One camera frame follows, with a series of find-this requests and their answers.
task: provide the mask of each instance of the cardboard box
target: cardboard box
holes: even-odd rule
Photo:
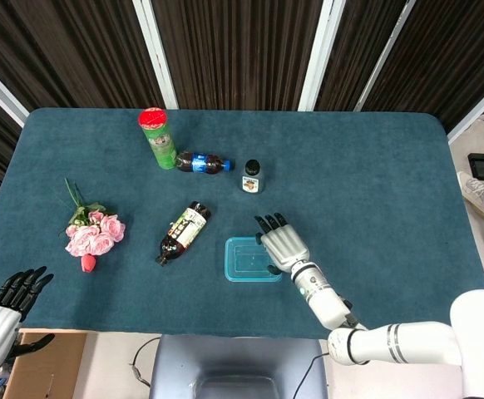
[[[22,343],[46,335],[25,332]],[[45,348],[15,361],[4,399],[71,399],[76,386],[86,334],[57,333]]]

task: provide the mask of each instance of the shoe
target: shoe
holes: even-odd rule
[[[484,182],[471,177],[465,172],[458,172],[457,176],[462,196],[484,218]]]

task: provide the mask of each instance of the transparent blue tray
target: transparent blue tray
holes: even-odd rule
[[[225,278],[236,283],[273,283],[283,276],[268,271],[274,264],[255,237],[231,237],[225,241]]]

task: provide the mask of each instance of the robotic arm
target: robotic arm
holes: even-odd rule
[[[328,351],[344,365],[370,360],[395,363],[445,363],[462,367],[466,398],[484,398],[484,290],[462,294],[451,307],[452,327],[438,322],[390,324],[367,331],[351,314],[321,269],[309,261],[309,249],[281,214],[256,216],[258,233],[275,265],[271,273],[290,277],[324,327],[331,330]]]
[[[53,278],[53,274],[42,277],[45,272],[46,267],[15,273],[0,288],[0,366],[9,358],[42,349],[55,337],[54,334],[47,334],[34,343],[15,344],[21,323],[38,294]]]

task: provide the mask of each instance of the table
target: table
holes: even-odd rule
[[[161,170],[137,125],[140,110],[32,112],[0,189],[0,284],[48,266],[53,281],[24,327],[326,337],[287,276],[231,283],[224,245],[255,234],[255,214],[281,212],[334,289],[369,328],[448,322],[452,300],[484,288],[445,132],[414,113],[168,111],[179,150],[235,160],[218,175]],[[239,189],[246,160],[267,176]],[[126,237],[83,273],[60,234],[73,213],[64,178],[126,222]],[[164,268],[158,245],[185,207],[212,216]]]

